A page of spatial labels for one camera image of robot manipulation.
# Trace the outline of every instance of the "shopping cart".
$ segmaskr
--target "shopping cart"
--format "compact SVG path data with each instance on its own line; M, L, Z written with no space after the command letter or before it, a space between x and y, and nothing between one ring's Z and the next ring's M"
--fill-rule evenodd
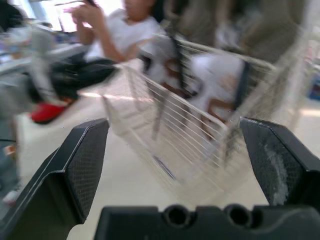
M237 55L250 63L250 71L243 102L226 124L148 78L141 61L125 63L125 78L115 79L103 94L111 127L180 203L222 207L226 194L252 172L238 128L240 117L294 127L307 92L302 56L308 37L306 30L275 65ZM224 53L185 40L179 43L187 85L197 81L189 69L192 55Z

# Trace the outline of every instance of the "white t-shirt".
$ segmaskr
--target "white t-shirt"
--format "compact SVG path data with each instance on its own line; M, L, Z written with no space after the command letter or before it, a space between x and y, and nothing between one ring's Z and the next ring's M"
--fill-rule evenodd
M162 30L160 24L152 16L134 25L128 25L126 19L127 15L124 9L118 9L105 17L105 25L117 50L122 55L125 55L132 45L150 39ZM90 62L105 58L108 57L104 55L100 40L94 40L84 59Z

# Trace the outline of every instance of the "black pants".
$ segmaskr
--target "black pants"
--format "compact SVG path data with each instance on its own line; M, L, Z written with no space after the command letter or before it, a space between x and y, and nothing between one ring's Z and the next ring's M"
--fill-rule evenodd
M59 97L77 99L78 90L99 84L116 72L113 61L99 59L86 62L84 53L69 57L64 62L54 63L50 74L52 86ZM43 102L32 79L28 90L33 102Z

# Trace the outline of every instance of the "hole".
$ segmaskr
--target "hole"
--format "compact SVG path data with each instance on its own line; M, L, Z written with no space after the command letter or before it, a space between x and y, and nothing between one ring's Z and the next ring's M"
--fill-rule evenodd
M233 206L228 209L227 211L230 219L236 225L243 226L243 227L250 227L251 226L251 215L250 213L241 206Z
M184 228L190 223L190 214L183 206L172 206L164 211L167 223L175 228Z
M252 212L252 228L257 229L259 228L263 223L263 213L260 210L254 210Z

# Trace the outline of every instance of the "boy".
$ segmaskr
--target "boy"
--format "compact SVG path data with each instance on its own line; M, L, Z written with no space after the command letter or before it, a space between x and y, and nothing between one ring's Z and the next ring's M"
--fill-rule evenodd
M125 0L125 9L116 10L108 17L100 8L86 1L74 9L71 14L78 39L83 45L90 45L84 60L89 63L108 59L120 63L134 59L138 53L137 46L162 30L151 16L154 4L155 0ZM65 101L70 105L75 99L65 98ZM42 103L31 118L36 123L48 122L67 107Z

